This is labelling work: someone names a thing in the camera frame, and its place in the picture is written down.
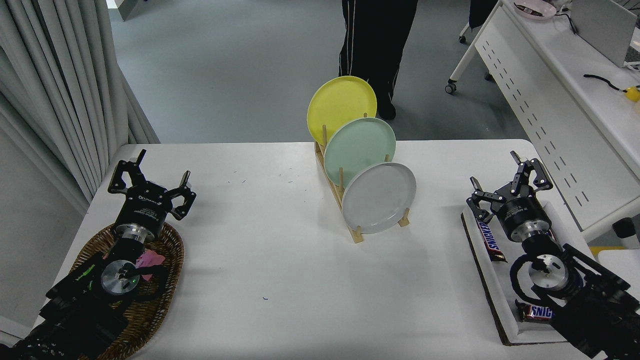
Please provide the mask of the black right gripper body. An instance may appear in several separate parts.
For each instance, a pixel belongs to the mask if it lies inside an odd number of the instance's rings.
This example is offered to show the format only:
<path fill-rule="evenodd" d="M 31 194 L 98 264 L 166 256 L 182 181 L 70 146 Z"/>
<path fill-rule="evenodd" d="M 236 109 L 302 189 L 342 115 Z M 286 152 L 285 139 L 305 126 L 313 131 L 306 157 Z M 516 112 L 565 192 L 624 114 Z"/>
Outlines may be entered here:
<path fill-rule="evenodd" d="M 497 196 L 503 202 L 493 202 L 493 214 L 509 240 L 526 240 L 533 234 L 544 234 L 551 229 L 553 223 L 534 195 L 498 193 Z"/>

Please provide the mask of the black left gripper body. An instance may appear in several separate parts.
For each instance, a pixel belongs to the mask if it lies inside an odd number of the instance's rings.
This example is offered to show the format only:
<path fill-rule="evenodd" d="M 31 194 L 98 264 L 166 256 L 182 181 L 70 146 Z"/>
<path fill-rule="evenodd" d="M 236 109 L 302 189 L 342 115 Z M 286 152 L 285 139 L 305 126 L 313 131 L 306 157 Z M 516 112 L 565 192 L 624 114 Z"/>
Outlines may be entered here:
<path fill-rule="evenodd" d="M 149 235 L 158 236 L 167 214 L 173 208 L 167 197 L 168 190 L 153 182 L 131 186 L 126 190 L 125 203 L 116 217 L 116 234 L 126 228 L 145 228 Z"/>

